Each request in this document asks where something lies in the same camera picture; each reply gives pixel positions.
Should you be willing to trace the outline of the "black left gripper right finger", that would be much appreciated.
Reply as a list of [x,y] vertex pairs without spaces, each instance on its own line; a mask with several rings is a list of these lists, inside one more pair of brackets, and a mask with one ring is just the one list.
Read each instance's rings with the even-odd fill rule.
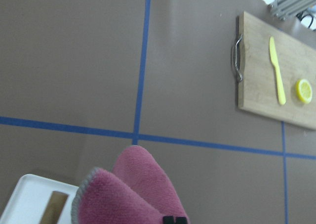
[[187,224],[186,217],[176,217],[175,224]]

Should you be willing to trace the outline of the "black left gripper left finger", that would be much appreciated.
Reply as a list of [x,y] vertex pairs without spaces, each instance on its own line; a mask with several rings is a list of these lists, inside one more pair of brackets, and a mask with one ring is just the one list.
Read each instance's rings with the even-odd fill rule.
[[175,224],[175,219],[173,216],[164,216],[162,218],[162,223],[163,224]]

